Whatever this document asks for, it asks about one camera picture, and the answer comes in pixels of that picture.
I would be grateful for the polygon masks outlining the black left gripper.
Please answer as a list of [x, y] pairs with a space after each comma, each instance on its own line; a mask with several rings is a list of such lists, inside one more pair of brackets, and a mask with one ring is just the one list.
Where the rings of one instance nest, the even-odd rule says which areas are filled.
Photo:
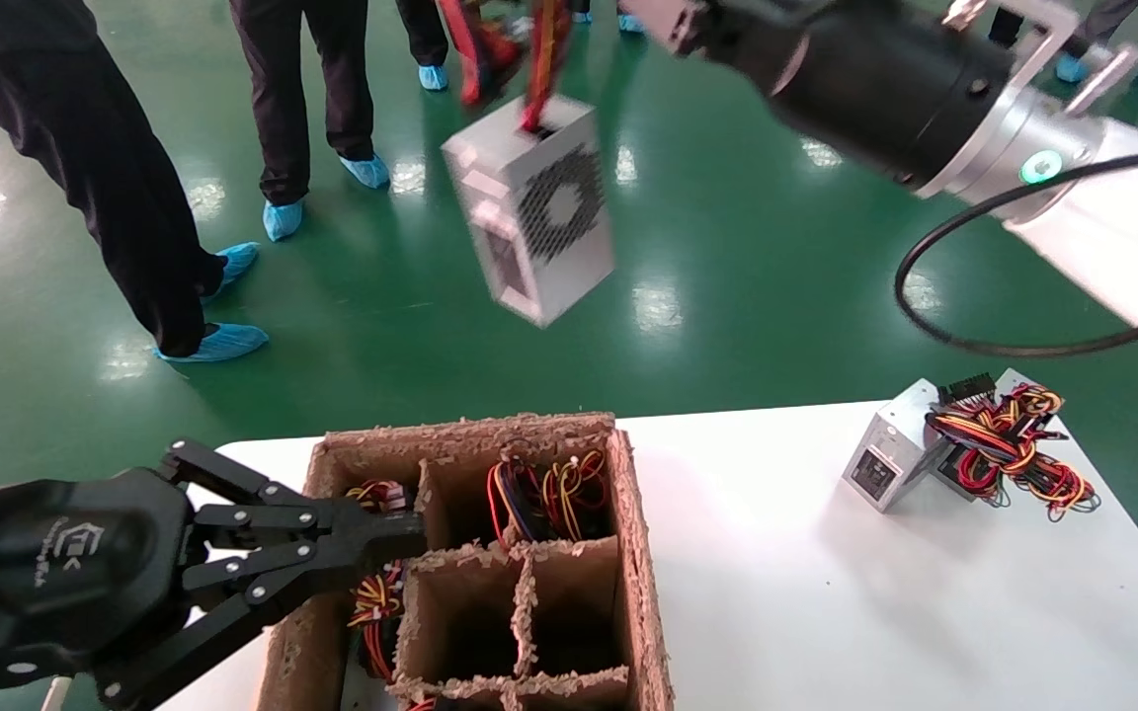
[[105, 708], [152, 710], [308, 600], [428, 549], [424, 537], [259, 549], [247, 590], [149, 645], [185, 621], [176, 572], [190, 516], [185, 491], [145, 469], [0, 487], [0, 688], [100, 661]]

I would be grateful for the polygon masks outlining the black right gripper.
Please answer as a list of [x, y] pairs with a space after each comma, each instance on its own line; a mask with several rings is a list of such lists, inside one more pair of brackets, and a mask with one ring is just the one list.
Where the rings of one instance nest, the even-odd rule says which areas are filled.
[[902, 1], [644, 1], [648, 38], [753, 82], [772, 115], [912, 189], [965, 147], [1009, 53]]

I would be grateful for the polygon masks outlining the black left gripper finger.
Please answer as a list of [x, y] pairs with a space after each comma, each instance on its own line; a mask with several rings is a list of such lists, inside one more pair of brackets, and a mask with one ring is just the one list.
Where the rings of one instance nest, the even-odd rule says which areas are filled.
[[213, 544], [282, 544], [329, 535], [356, 544], [424, 544], [419, 514], [376, 514], [349, 497], [307, 497], [192, 439], [170, 445], [162, 477], [229, 501], [193, 513], [195, 531]]

